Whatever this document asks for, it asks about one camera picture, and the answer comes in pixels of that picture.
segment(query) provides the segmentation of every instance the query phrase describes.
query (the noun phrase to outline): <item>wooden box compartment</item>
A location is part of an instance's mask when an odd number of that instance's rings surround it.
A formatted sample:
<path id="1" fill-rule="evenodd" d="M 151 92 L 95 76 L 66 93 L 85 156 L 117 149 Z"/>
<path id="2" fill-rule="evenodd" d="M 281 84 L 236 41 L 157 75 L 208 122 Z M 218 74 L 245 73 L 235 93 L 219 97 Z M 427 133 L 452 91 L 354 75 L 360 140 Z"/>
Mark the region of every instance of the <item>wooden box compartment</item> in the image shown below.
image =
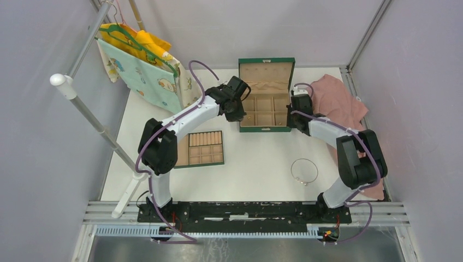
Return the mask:
<path id="1" fill-rule="evenodd" d="M 222 131 L 191 133 L 177 146 L 178 160 L 174 168 L 223 165 Z"/>
<path id="2" fill-rule="evenodd" d="M 240 132 L 290 132 L 286 126 L 294 58 L 239 59 L 240 78 L 251 87 L 243 101 Z"/>

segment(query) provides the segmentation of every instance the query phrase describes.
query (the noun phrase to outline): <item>white pole cap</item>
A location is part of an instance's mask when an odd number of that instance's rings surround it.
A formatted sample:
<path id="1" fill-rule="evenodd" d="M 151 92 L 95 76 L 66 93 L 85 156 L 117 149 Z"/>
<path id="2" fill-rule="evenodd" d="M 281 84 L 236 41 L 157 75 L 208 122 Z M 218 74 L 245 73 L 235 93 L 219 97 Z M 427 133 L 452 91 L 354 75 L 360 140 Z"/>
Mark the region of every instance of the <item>white pole cap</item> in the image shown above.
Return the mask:
<path id="1" fill-rule="evenodd" d="M 55 86 L 67 100 L 77 97 L 77 93 L 71 86 L 73 79 L 70 76 L 54 74 L 50 77 L 50 84 Z"/>

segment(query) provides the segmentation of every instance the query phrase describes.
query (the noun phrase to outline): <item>white table surface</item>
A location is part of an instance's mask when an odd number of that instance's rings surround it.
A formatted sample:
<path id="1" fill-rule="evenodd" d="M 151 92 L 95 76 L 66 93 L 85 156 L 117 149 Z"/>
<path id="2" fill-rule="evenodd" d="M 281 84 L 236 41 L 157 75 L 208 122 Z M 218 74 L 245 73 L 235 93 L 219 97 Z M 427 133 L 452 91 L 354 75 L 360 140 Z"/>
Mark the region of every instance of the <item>white table surface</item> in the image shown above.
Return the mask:
<path id="1" fill-rule="evenodd" d="M 215 70 L 221 80 L 238 76 L 237 69 Z M 207 70 L 195 70 L 204 87 L 217 81 Z M 293 84 L 311 83 L 324 74 L 342 80 L 339 68 L 295 68 Z M 135 161 L 141 134 L 147 120 L 162 120 L 172 113 L 144 101 L 131 91 L 119 130 L 117 142 Z M 339 177 L 337 165 L 328 145 L 293 129 L 290 133 L 239 133 L 238 123 L 228 123 L 224 116 L 211 119 L 193 132 L 223 131 L 224 165 L 174 169 L 170 191 L 174 201 L 315 201 Z M 307 186 L 290 173 L 291 164 L 307 158 L 318 168 L 317 179 Z M 307 177 L 315 169 L 307 165 Z M 102 194 L 102 201 L 118 201 L 131 180 L 132 171 L 115 153 Z M 148 190 L 143 181 L 132 200 Z M 362 195 L 354 200 L 371 200 Z"/>

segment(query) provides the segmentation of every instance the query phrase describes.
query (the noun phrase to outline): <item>pink towel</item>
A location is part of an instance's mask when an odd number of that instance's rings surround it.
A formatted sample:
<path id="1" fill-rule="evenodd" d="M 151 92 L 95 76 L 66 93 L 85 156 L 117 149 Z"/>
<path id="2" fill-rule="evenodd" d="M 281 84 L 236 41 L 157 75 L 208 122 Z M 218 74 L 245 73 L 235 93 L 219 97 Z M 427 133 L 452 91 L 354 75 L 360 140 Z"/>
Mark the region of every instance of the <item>pink towel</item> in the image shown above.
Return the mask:
<path id="1" fill-rule="evenodd" d="M 326 115 L 333 122 L 342 126 L 360 131 L 365 130 L 360 124 L 360 120 L 366 115 L 368 109 L 362 102 L 351 95 L 341 80 L 331 75 L 324 75 L 311 85 L 314 90 L 312 97 L 314 113 Z M 337 153 L 334 149 L 333 156 L 337 161 Z M 379 185 L 367 188 L 362 194 L 369 198 L 383 200 L 382 179 Z"/>

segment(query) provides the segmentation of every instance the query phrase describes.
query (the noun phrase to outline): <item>green hanger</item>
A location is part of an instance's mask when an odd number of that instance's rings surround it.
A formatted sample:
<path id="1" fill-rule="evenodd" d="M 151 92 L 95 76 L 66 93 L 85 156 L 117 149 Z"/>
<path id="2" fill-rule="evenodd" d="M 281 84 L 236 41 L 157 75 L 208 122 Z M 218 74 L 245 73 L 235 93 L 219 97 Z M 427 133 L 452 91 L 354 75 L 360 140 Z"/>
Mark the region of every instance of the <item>green hanger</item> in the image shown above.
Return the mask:
<path id="1" fill-rule="evenodd" d="M 145 51 L 146 54 L 148 56 L 151 56 L 153 57 L 154 59 L 158 59 L 160 60 L 162 63 L 164 63 L 166 66 L 168 66 L 170 68 L 170 70 L 172 70 L 172 73 L 174 74 L 174 78 L 177 78 L 178 77 L 178 73 L 177 73 L 177 70 L 175 70 L 175 68 L 173 66 L 171 66 L 169 63 L 167 63 L 166 61 L 164 61 L 162 58 L 156 56 L 155 54 L 153 54 L 153 52 L 151 52 L 150 50 L 146 49 L 144 46 L 140 45 L 137 41 L 135 41 L 135 39 L 129 34 L 129 32 L 127 32 L 124 28 L 122 28 L 119 24 L 115 24 L 115 25 L 110 25 L 108 28 L 102 28 L 100 27 L 99 29 L 100 31 L 102 32 L 106 32 L 110 37 L 116 39 L 117 41 L 121 42 L 121 43 L 124 43 L 136 50 L 139 50 L 139 51 Z M 117 32 L 120 32 L 122 33 L 123 35 L 125 35 L 132 43 L 130 44 L 129 41 L 125 41 L 125 40 L 122 40 L 118 37 L 115 37 L 114 35 L 111 34 L 111 32 L 114 32 L 114 31 L 117 31 Z"/>

